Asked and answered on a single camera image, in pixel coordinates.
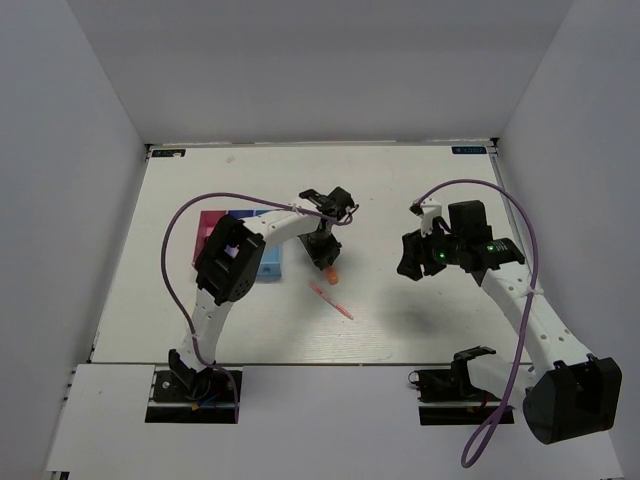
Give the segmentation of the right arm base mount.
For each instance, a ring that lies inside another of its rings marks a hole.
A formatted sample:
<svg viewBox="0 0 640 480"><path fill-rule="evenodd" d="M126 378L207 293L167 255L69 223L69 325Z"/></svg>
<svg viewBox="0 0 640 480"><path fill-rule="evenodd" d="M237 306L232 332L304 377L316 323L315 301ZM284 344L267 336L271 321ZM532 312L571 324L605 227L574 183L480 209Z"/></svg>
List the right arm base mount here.
<svg viewBox="0 0 640 480"><path fill-rule="evenodd" d="M477 358L492 358L496 351L477 346L457 352L447 368L422 368L411 371L407 380L418 392L422 426L481 425L494 413L500 399L471 384L468 363Z"/></svg>

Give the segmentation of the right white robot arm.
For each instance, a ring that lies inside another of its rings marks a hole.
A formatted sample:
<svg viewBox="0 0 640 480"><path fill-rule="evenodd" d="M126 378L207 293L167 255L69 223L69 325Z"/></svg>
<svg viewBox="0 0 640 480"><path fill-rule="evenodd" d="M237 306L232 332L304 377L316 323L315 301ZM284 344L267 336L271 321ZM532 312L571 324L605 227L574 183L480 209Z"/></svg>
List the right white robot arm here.
<svg viewBox="0 0 640 480"><path fill-rule="evenodd" d="M573 336L541 291L531 288L532 263L509 238L497 239L479 200L453 203L449 216L427 198L412 205L419 229L402 238L398 274L418 281L448 266L471 275L514 330L524 329L533 369L521 369L509 404L543 444L613 427L622 372Z"/></svg>

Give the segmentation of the grey orange cap highlighter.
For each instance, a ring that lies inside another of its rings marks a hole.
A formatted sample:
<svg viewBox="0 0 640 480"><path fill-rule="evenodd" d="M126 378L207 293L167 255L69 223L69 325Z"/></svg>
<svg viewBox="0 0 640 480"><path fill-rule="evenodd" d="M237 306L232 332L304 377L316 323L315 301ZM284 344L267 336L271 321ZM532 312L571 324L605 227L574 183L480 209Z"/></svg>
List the grey orange cap highlighter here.
<svg viewBox="0 0 640 480"><path fill-rule="evenodd" d="M332 266L325 268L324 274L329 285L336 285L339 282L338 274Z"/></svg>

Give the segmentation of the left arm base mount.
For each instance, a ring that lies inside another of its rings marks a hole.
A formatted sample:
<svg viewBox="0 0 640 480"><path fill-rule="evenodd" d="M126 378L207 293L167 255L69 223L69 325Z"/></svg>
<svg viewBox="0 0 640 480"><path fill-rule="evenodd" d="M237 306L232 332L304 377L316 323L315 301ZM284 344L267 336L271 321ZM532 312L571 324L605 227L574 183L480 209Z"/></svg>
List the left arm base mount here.
<svg viewBox="0 0 640 480"><path fill-rule="evenodd" d="M236 424L233 386L213 372L191 393L169 369L156 370L147 403L147 424Z"/></svg>

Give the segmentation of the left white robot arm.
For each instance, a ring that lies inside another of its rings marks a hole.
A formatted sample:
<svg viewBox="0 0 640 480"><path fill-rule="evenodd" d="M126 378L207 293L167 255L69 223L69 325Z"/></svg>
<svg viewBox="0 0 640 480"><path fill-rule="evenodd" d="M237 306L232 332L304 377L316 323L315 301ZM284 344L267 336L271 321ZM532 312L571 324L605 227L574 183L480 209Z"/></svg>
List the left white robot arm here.
<svg viewBox="0 0 640 480"><path fill-rule="evenodd" d="M313 265L325 271L333 266L341 251L332 228L350 224L357 209L351 194L341 187L328 194L308 189L288 204L230 193L230 198L260 203L270 209L241 219L226 214L217 221L194 262L196 302L189 313L169 280L168 243L182 213L201 200L217 196L204 194L180 207L169 222L161 246L163 282L187 322L182 344L169 351L169 369L177 378L177 387L191 399L205 396L213 380L235 383L231 373L217 364L216 347L232 307L253 287L264 253L299 239Z"/></svg>

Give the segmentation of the thin pink pen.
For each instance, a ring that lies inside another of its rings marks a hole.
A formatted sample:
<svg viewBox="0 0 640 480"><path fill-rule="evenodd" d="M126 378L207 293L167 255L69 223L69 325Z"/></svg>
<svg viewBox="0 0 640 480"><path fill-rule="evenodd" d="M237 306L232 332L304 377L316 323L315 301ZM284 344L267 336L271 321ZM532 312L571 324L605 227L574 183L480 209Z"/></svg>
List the thin pink pen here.
<svg viewBox="0 0 640 480"><path fill-rule="evenodd" d="M320 286L316 285L313 282L309 282L308 286L316 295L318 295L324 302L326 302L328 305L330 305L333 309L335 309L337 312L339 312L342 316L344 316L345 318L347 318L347 319L349 319L351 321L354 320L354 316L345 307L343 307L338 302L336 302Z"/></svg>

